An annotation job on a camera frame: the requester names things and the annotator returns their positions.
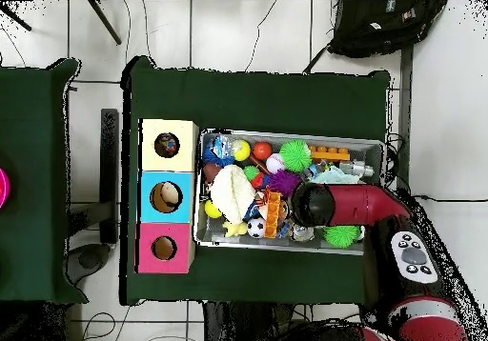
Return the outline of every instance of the yellow ball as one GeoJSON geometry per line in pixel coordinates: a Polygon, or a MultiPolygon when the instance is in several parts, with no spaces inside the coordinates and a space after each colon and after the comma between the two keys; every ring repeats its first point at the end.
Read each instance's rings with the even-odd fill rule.
{"type": "Polygon", "coordinates": [[[207,200],[205,203],[205,213],[209,215],[210,218],[219,218],[222,216],[222,212],[217,209],[211,200],[207,200]]]}
{"type": "Polygon", "coordinates": [[[233,153],[235,160],[237,162],[242,162],[251,154],[251,147],[246,141],[238,139],[233,141],[233,153]]]}

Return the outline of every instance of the black backpack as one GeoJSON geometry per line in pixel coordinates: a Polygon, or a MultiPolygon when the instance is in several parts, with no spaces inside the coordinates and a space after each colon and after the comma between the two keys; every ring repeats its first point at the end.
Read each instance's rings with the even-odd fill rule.
{"type": "Polygon", "coordinates": [[[350,58],[388,54],[422,41],[447,0],[338,0],[334,38],[327,50],[350,58]]]}

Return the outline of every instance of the red ball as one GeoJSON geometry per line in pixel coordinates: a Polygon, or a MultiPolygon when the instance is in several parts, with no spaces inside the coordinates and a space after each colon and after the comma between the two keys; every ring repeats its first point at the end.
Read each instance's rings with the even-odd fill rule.
{"type": "Polygon", "coordinates": [[[253,155],[256,159],[266,160],[273,153],[273,149],[267,142],[257,142],[253,147],[253,155]]]}

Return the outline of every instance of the pink box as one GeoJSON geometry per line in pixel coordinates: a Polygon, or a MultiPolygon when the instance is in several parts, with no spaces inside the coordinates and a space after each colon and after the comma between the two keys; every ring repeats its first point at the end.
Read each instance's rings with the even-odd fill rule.
{"type": "Polygon", "coordinates": [[[141,223],[139,233],[139,273],[186,274],[194,257],[191,224],[141,223]],[[153,253],[154,241],[166,236],[173,240],[176,251],[169,260],[161,260],[153,253]]]}

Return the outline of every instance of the cube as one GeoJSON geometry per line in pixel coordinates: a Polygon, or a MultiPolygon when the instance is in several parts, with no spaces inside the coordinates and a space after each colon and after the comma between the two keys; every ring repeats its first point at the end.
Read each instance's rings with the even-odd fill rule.
{"type": "Polygon", "coordinates": [[[141,222],[192,223],[194,173],[142,171],[141,222]]]}
{"type": "Polygon", "coordinates": [[[194,258],[192,224],[141,223],[135,272],[185,274],[194,258]]]}
{"type": "Polygon", "coordinates": [[[198,127],[192,121],[142,120],[143,171],[194,171],[198,127]]]}

